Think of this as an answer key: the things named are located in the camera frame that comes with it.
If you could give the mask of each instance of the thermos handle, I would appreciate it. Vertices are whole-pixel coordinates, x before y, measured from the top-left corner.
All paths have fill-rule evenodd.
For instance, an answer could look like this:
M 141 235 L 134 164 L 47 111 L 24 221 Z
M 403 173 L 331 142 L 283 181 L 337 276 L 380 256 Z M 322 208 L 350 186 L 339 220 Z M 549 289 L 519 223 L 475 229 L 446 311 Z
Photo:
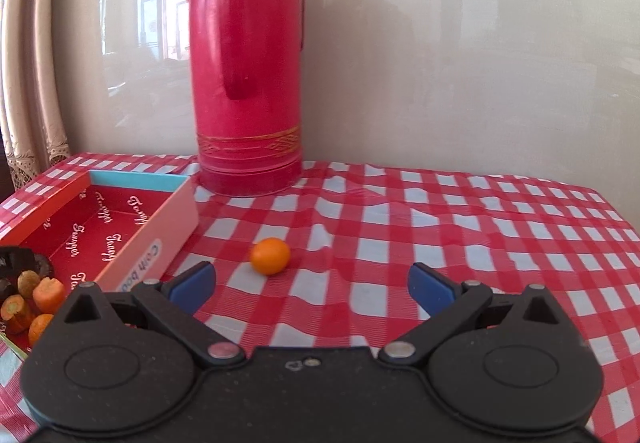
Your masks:
M 244 15 L 242 0 L 218 0 L 220 11 L 218 33 L 220 38 L 220 67 L 222 83 L 227 98 L 240 100 L 246 96 L 244 92 L 247 78 L 244 69 Z
M 300 22 L 300 50 L 302 50 L 302 48 L 305 46 L 305 0 L 302 0 L 302 8 L 300 14 L 302 15 L 302 21 Z

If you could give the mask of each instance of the blue gripper pad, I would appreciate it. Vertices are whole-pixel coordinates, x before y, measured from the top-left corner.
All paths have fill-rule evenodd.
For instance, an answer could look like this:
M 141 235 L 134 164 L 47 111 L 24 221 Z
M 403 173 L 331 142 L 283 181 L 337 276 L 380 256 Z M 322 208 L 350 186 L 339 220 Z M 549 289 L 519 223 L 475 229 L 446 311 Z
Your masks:
M 183 282 L 177 283 L 169 292 L 168 299 L 182 311 L 193 315 L 209 300 L 216 288 L 216 270 L 211 263 L 203 264 Z
M 409 295 L 432 317 L 453 304 L 454 290 L 415 264 L 409 269 Z

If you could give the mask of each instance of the thermos base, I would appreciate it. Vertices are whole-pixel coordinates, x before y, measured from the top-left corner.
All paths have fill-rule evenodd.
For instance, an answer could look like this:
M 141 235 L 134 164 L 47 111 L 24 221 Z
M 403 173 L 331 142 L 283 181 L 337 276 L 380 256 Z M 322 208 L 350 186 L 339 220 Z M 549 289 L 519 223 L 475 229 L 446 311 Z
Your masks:
M 294 185 L 302 174 L 302 159 L 265 172 L 217 172 L 200 164 L 198 181 L 209 192 L 234 198 L 275 194 Z

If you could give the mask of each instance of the red thermos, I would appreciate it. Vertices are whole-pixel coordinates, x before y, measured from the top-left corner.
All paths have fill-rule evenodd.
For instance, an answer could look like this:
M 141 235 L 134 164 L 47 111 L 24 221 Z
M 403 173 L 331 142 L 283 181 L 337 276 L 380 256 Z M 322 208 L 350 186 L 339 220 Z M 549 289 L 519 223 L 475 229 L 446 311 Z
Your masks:
M 300 177 L 303 0 L 189 0 L 200 182 L 271 194 Z

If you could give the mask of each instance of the table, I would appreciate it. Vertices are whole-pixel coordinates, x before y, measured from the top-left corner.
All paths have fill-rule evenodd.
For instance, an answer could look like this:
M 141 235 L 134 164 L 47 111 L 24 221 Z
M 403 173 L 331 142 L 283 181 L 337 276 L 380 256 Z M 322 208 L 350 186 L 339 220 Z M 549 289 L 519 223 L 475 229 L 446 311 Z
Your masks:
M 86 169 L 195 174 L 198 165 L 189 156 L 85 153 L 49 169 L 30 193 Z M 302 179 L 275 196 L 198 187 L 195 197 L 200 223 L 166 278 L 212 261 L 218 287 L 195 316 L 246 350 L 379 350 L 428 318 L 406 290 L 414 261 L 506 293 L 544 283 L 604 368 L 590 429 L 607 443 L 640 437 L 640 237 L 597 192 L 520 176 L 306 162 Z M 0 222 L 30 203 L 18 192 L 0 206 Z M 268 279 L 247 263 L 266 237 L 292 248 L 289 269 Z M 0 443 L 34 429 L 18 374 L 19 361 L 0 347 Z

